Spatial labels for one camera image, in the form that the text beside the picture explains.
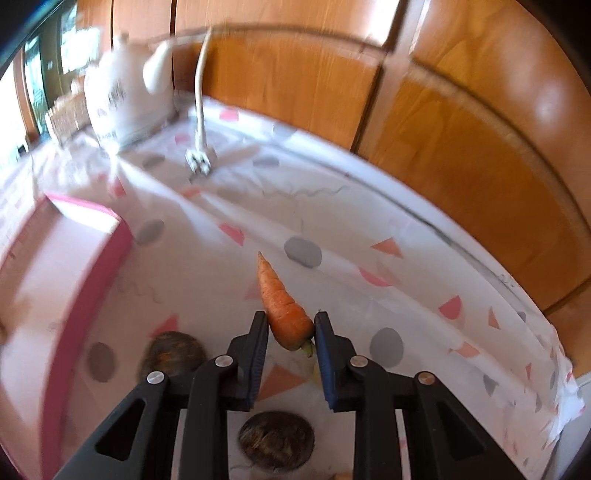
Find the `white cable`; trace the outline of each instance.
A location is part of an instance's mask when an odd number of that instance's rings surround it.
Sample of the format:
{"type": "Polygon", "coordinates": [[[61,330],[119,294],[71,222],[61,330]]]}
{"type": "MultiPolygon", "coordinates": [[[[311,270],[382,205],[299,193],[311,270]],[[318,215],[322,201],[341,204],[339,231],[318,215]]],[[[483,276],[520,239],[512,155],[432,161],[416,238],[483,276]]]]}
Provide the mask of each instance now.
{"type": "Polygon", "coordinates": [[[197,116],[197,128],[195,130],[195,148],[189,148],[185,152],[185,159],[194,174],[208,175],[212,166],[217,163],[216,151],[208,146],[205,136],[205,118],[203,114],[203,71],[205,70],[205,61],[209,42],[212,37],[213,27],[210,27],[203,40],[199,60],[197,61],[197,70],[195,71],[195,114],[197,116]]]}
{"type": "Polygon", "coordinates": [[[207,138],[205,134],[205,116],[203,114],[203,71],[205,70],[205,62],[207,60],[207,51],[209,50],[209,42],[212,39],[213,27],[209,27],[201,52],[199,53],[199,60],[197,61],[197,71],[195,72],[195,104],[197,109],[197,130],[195,132],[195,148],[198,151],[204,151],[207,148],[207,138]]]}

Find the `squiggly line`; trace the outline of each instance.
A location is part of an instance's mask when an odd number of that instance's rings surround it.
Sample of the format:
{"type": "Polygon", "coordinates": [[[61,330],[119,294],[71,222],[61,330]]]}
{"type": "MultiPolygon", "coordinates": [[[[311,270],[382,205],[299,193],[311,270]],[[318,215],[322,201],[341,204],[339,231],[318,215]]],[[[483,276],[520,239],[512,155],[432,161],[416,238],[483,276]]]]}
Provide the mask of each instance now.
{"type": "Polygon", "coordinates": [[[298,197],[299,195],[305,195],[309,198],[312,198],[312,197],[316,197],[316,196],[320,195],[321,193],[334,196],[337,193],[339,193],[341,190],[348,189],[348,188],[349,187],[347,185],[343,185],[336,190],[331,190],[331,189],[324,187],[324,188],[321,188],[318,190],[300,189],[300,190],[296,190],[294,193],[284,192],[282,190],[276,190],[274,192],[267,193],[267,192],[265,192],[265,190],[263,190],[262,195],[265,198],[272,198],[272,197],[277,197],[277,196],[282,196],[285,198],[295,198],[295,197],[298,197]]]}
{"type": "Polygon", "coordinates": [[[159,305],[162,305],[164,303],[162,299],[158,296],[154,288],[147,286],[145,290],[142,290],[134,280],[126,280],[124,278],[118,277],[115,280],[114,288],[118,293],[132,293],[133,295],[139,298],[151,297],[154,303],[157,303],[159,305]]]}

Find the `table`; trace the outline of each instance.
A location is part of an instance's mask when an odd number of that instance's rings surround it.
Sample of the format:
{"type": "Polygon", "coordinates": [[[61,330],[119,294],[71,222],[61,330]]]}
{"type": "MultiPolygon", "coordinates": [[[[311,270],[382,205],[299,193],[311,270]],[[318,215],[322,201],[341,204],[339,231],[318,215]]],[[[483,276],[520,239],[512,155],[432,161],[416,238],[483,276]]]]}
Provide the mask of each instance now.
{"type": "MultiPolygon", "coordinates": [[[[541,478],[583,401],[556,331],[502,266],[360,158],[210,99],[207,139],[219,162],[209,177],[193,178],[184,160],[194,141],[191,100],[176,100],[184,112],[176,122],[118,157],[80,132],[65,150],[34,151],[3,180],[0,248],[50,190],[108,205],[134,233],[76,367],[63,460],[135,385],[152,336],[186,332],[215,356],[246,333],[262,309],[262,251],[311,317],[328,311],[335,332],[388,371],[434,372],[528,479],[541,478]]],[[[316,431],[310,462],[282,478],[350,469],[353,416],[329,414],[314,360],[274,340],[252,413],[269,409],[300,413],[316,431]]],[[[249,415],[229,417],[230,439],[249,415]]],[[[229,451],[230,478],[268,477],[234,442],[229,451]]],[[[25,473],[39,478],[35,466],[25,473]]]]}

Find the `white teapot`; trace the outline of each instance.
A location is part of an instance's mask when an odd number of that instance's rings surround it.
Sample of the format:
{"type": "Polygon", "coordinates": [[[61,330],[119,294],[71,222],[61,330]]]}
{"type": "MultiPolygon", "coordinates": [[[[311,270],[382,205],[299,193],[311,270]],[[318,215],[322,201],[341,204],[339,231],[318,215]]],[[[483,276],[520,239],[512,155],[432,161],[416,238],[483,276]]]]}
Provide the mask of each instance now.
{"type": "Polygon", "coordinates": [[[173,42],[163,41],[152,53],[128,40],[127,33],[114,37],[113,50],[87,69],[84,82],[90,122],[110,153],[146,137],[176,114],[173,42]]]}

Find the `teapot spout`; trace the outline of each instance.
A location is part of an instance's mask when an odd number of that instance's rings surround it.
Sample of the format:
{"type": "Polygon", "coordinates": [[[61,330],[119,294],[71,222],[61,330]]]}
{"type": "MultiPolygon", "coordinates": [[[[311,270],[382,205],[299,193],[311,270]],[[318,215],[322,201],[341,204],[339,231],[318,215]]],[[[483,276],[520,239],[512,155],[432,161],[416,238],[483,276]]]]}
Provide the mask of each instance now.
{"type": "Polygon", "coordinates": [[[172,84],[173,42],[165,40],[144,64],[144,83],[151,94],[163,93],[172,84]]]}

